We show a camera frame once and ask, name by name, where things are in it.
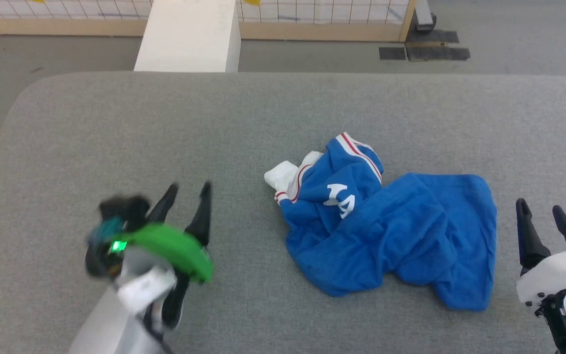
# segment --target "blue jersey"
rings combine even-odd
[[[276,192],[290,226],[287,249],[307,278],[342,296],[379,287],[393,271],[409,284],[432,284],[452,309],[485,309],[497,212],[485,181],[410,173],[382,188],[372,148],[346,133],[326,148]]]

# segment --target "gray table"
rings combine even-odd
[[[389,182],[408,171],[476,173],[499,209],[495,287],[483,313],[452,312],[386,276],[330,298],[287,254],[263,173],[342,131],[370,144]],[[564,242],[566,78],[416,75],[56,76],[25,90],[0,133],[0,354],[64,352],[106,284],[85,275],[83,239],[113,193],[180,195],[184,226],[214,182],[214,282],[193,287],[182,353],[552,352],[519,304],[514,201],[552,251]]]

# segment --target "wooden frame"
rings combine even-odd
[[[365,23],[250,23],[240,22],[242,39],[405,42],[416,0],[410,0],[402,26]],[[145,20],[74,20],[0,18],[0,34],[67,36],[143,36]]]

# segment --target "white pillar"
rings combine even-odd
[[[155,0],[135,71],[237,72],[235,0]]]

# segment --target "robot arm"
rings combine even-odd
[[[150,204],[141,196],[113,197],[100,204],[102,222],[88,236],[85,266],[89,275],[108,278],[112,286],[81,327],[70,354],[171,353],[164,332],[178,327],[189,284],[207,282],[213,273],[206,252],[211,184],[202,188],[198,210],[185,233],[163,224],[177,191],[172,184],[149,213]],[[175,278],[175,285],[143,311],[132,313],[119,299],[119,289],[153,269]]]
[[[544,316],[556,347],[566,354],[566,251],[552,255],[543,246],[525,200],[516,202],[519,259],[523,269],[517,280],[519,300],[528,307],[537,306],[535,315]],[[553,207],[556,226],[566,241],[566,215]]]

